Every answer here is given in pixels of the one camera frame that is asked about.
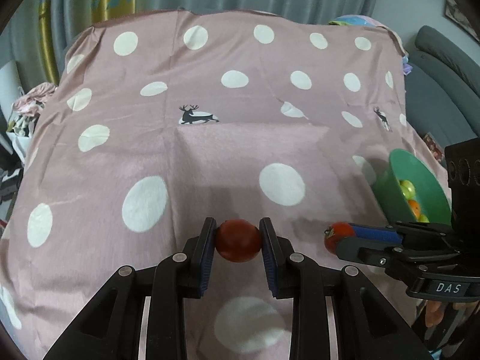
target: deer antlers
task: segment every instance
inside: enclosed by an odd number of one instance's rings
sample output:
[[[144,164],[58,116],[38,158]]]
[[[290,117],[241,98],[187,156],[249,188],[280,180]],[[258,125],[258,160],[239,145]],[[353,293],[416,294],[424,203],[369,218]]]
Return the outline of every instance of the deer antlers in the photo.
[[[198,105],[190,105],[190,109],[187,109],[187,105],[182,105],[181,107],[178,107],[179,110],[183,111],[183,112],[188,112],[188,111],[195,111],[196,109],[198,109]]]

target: silver screw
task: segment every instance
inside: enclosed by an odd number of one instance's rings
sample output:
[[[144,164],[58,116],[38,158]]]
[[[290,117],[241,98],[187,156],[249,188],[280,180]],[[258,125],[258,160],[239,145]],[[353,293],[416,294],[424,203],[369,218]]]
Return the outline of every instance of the silver screw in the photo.
[[[172,256],[172,260],[176,263],[183,263],[187,259],[187,255],[185,253],[177,253]]]
[[[345,267],[345,273],[349,276],[356,276],[356,275],[358,275],[359,270],[358,270],[357,267],[355,267],[353,265],[349,265],[349,266]]]
[[[290,259],[294,263],[301,263],[303,261],[304,257],[303,257],[303,254],[300,254],[300,253],[292,253],[290,255]]]
[[[132,271],[131,271],[131,267],[129,267],[129,266],[123,266],[122,268],[120,268],[120,269],[118,270],[118,274],[119,274],[120,276],[128,276],[128,275],[131,274],[131,272],[132,272]]]

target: pink blanket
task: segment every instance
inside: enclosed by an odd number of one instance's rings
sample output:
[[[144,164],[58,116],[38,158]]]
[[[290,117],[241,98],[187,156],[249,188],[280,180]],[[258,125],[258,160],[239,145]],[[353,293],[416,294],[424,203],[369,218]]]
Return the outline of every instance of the pink blanket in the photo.
[[[120,266],[157,265],[206,216],[269,216],[296,251],[341,268],[323,232],[386,224],[370,185],[391,150],[446,187],[406,122],[402,49],[385,28],[159,12],[87,29],[66,62],[0,240],[0,299],[29,360]],[[363,270],[411,322],[403,285]],[[216,254],[185,309],[189,359],[288,357],[291,302],[272,298],[260,256]]]

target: pink cloth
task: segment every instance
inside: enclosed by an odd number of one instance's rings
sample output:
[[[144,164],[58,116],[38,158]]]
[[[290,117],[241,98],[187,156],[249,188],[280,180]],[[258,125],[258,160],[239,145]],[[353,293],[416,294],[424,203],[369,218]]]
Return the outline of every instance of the pink cloth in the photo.
[[[40,115],[43,107],[38,103],[46,103],[56,90],[57,86],[49,82],[37,85],[13,103],[13,110],[25,116],[34,117]]]

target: black deer silhouette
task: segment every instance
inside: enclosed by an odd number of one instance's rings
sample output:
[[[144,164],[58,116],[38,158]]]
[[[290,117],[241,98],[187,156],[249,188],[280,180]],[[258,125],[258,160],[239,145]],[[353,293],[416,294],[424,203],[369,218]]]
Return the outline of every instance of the black deer silhouette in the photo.
[[[187,109],[187,105],[183,105],[182,107],[178,107],[181,111],[183,111],[183,116],[181,118],[182,124],[192,124],[193,122],[203,121],[204,123],[209,122],[210,120],[214,120],[218,122],[218,119],[214,119],[214,115],[204,115],[204,116],[194,116],[194,111],[198,109],[198,105],[190,105],[190,109]]]
[[[386,116],[380,111],[380,108],[375,107],[373,109],[373,111],[375,112],[375,114],[377,114],[377,116],[382,121],[383,128],[385,128],[385,130],[387,130],[387,131],[392,131],[392,129],[390,128],[390,125],[388,124],[388,120],[387,120]]]

